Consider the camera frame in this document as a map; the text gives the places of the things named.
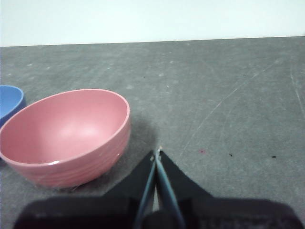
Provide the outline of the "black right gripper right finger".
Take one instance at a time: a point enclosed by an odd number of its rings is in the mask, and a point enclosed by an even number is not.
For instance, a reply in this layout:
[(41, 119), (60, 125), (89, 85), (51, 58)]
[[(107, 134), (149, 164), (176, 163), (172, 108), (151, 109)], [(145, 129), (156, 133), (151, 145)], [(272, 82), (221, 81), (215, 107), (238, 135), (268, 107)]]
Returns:
[(212, 195), (192, 181), (162, 150), (156, 151), (156, 182), (161, 209), (170, 214), (178, 228), (199, 228), (193, 201)]

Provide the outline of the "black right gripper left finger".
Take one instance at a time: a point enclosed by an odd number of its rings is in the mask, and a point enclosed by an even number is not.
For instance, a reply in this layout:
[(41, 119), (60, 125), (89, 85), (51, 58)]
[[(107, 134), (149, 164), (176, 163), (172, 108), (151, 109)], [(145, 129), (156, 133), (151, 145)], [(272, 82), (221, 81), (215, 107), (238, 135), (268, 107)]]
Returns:
[(151, 150), (128, 176), (103, 195), (114, 205), (111, 229), (141, 228), (144, 217), (153, 209), (155, 171), (154, 151)]

